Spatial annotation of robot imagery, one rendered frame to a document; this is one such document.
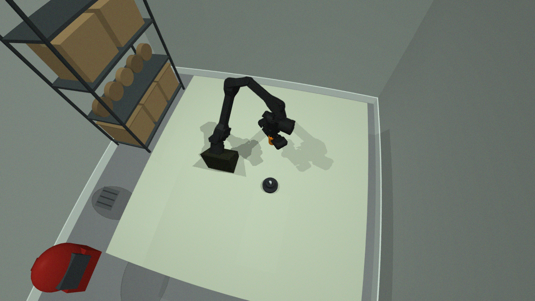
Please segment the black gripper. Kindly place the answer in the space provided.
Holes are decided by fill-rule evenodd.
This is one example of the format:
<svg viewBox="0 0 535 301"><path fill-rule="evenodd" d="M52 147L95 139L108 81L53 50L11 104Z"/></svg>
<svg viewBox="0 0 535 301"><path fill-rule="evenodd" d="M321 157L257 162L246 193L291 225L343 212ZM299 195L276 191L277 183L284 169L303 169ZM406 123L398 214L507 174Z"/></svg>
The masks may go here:
<svg viewBox="0 0 535 301"><path fill-rule="evenodd" d="M262 128L262 131L266 136L270 136L273 140L270 140L271 143L275 146L276 149L281 149L288 144L288 141L283 136L279 135L278 128L268 128L266 126L266 118L262 118L258 121L258 125Z"/></svg>

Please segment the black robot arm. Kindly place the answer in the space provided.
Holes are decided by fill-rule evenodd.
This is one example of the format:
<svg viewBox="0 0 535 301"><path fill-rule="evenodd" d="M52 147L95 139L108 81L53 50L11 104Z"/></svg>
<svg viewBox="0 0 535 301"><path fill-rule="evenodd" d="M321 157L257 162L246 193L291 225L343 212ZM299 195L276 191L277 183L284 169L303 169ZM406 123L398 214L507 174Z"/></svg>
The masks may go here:
<svg viewBox="0 0 535 301"><path fill-rule="evenodd" d="M266 126L268 128L278 128L278 131L285 132L291 135L296 125L296 121L289 119L286 115L286 104L281 99L271 95L260 86L252 77L233 78L228 77L224 82L225 98L222 104L222 112L220 114L219 123L216 125L214 133L209 137L211 142L210 152L221 155L224 153L226 138L229 137L232 128L229 127L229 118L232 110L234 97L239 91L240 87L249 87L258 97L260 97L269 108L265 111L262 117L266 118Z"/></svg>

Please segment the black round pedestal with silver shaft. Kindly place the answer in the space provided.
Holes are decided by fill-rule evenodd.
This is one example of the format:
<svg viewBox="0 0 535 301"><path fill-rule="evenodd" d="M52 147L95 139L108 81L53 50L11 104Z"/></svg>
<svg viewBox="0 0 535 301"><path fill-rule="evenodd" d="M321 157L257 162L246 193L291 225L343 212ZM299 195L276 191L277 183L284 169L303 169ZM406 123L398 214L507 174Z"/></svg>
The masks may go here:
<svg viewBox="0 0 535 301"><path fill-rule="evenodd" d="M277 190L278 188L278 183L275 179L273 178L267 178L263 181L262 183L262 188L264 191L266 191L267 193L273 193Z"/></svg>

